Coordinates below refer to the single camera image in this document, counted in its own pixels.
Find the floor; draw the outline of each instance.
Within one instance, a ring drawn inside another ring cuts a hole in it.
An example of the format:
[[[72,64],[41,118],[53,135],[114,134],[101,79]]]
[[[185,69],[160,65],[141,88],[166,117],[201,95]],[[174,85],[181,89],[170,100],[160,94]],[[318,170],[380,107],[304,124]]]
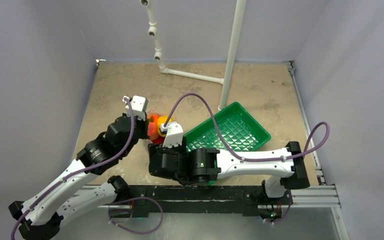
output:
[[[168,64],[175,70],[222,78],[225,64]],[[143,96],[149,100],[148,111],[167,113],[185,93],[200,94],[214,112],[220,101],[222,86],[159,72],[156,64],[101,63],[78,135],[75,153],[107,129],[119,117],[125,104],[123,96]],[[288,69],[283,64],[235,64],[227,104],[239,102],[270,134],[271,140],[261,147],[268,151],[298,141],[303,148],[306,133]],[[196,97],[180,103],[174,118],[185,132],[210,117]],[[308,155],[305,166],[311,185],[319,185],[314,160]],[[131,185],[178,185],[176,181],[150,176],[147,143],[141,140],[117,165],[92,181],[100,185],[113,175],[121,175]],[[266,175],[243,175],[219,180],[215,185],[260,185]]]

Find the robotic arm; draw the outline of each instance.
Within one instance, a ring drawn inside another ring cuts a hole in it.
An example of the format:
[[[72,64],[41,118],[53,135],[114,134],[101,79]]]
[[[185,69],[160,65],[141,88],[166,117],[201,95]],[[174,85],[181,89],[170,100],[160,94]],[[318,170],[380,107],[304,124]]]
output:
[[[244,216],[255,216],[257,205],[271,204],[273,199],[278,200],[283,197],[287,189],[303,189],[310,186],[303,158],[286,159],[288,156],[301,153],[298,142],[290,142],[286,147],[273,151],[238,152],[241,159],[224,149],[198,148],[187,152],[181,125],[177,122],[169,122],[165,127],[161,126],[161,131],[166,132],[164,143],[148,145],[148,170],[153,176],[176,180],[185,187],[129,186],[121,176],[112,176],[108,182],[97,188],[74,196],[81,187],[116,165],[117,160],[127,156],[139,139],[148,138],[147,99],[140,96],[128,99],[131,109],[126,106],[125,113],[111,123],[106,132],[102,132],[95,140],[88,142],[70,166],[51,184],[31,199],[24,202],[14,201],[8,207],[13,218],[21,224],[18,230],[24,239],[49,240],[68,222],[89,210],[134,197],[149,196],[159,202],[165,212],[178,212],[179,204],[185,209],[188,209],[189,204],[194,204],[195,208],[190,210],[191,213],[208,212],[209,207],[215,213],[224,213],[227,209],[236,208],[233,212],[242,213]],[[133,128],[130,115],[134,117]],[[244,158],[273,157],[283,157],[284,160],[244,161]],[[189,185],[207,185],[211,181],[236,175],[271,175],[271,177],[263,181],[261,190],[259,190],[261,186],[235,186],[228,191],[223,190],[222,187],[219,189],[217,186],[188,187]],[[261,194],[258,194],[255,199],[235,198],[235,200],[225,201],[225,199],[232,199],[230,195],[240,196],[248,191],[253,193],[260,191]],[[173,199],[177,201],[179,195],[182,201],[186,201],[185,203],[173,202]],[[30,207],[38,199],[41,200],[31,209]],[[133,217],[147,217],[149,212],[154,211],[158,209],[147,205],[145,201],[135,201]]]

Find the gray wall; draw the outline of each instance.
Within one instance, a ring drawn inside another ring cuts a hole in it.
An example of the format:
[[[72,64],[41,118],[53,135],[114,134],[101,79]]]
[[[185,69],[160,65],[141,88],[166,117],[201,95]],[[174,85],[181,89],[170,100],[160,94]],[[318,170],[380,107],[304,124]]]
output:
[[[97,59],[152,61],[147,9],[140,0],[68,0]],[[237,49],[240,61],[294,60],[327,0],[248,0]],[[157,0],[164,58],[225,61],[236,0]]]
[[[310,125],[331,124],[318,154],[351,238],[384,239],[384,1],[329,2],[296,67]]]
[[[72,156],[96,69],[74,22],[65,0],[0,0],[0,239]]]

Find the green basket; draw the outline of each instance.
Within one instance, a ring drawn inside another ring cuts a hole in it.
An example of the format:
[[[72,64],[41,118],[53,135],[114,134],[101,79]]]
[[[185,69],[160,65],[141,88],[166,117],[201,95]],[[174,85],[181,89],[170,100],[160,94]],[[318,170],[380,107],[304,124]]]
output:
[[[234,151],[251,152],[267,143],[270,134],[242,107],[234,102],[214,115],[224,140]],[[226,149],[211,118],[185,135],[187,151],[197,148]]]

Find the white pipe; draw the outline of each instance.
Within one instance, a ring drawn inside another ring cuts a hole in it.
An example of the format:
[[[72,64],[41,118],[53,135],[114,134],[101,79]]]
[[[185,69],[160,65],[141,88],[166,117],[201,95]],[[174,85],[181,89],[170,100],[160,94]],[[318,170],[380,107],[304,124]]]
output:
[[[223,84],[223,81],[224,81],[223,78],[217,78],[217,77],[212,77],[212,76],[204,76],[204,75],[199,75],[199,74],[195,74],[195,73],[174,70],[174,69],[170,69],[170,68],[166,68],[166,70],[167,71],[166,72],[164,71],[163,73],[179,75],[179,76],[182,76],[182,77],[199,79],[199,80],[204,80],[204,81],[218,83],[218,84]]]
[[[140,2],[142,3],[142,5],[146,7],[146,10],[148,12],[148,18],[149,18],[148,36],[153,38],[153,41],[155,44],[154,59],[158,61],[159,71],[163,73],[164,71],[166,71],[166,65],[164,64],[164,60],[163,60],[163,53],[162,53],[161,43],[160,43],[160,34],[157,27],[157,20],[155,19],[154,0],[140,0]]]
[[[233,65],[235,63],[236,49],[238,48],[239,35],[241,33],[242,20],[244,19],[245,5],[247,0],[237,0],[236,9],[234,10],[232,34],[230,37],[229,52],[227,54],[226,70],[224,72],[223,88],[221,90],[220,104],[218,110],[226,107],[226,100],[228,98],[229,85],[232,78]]]

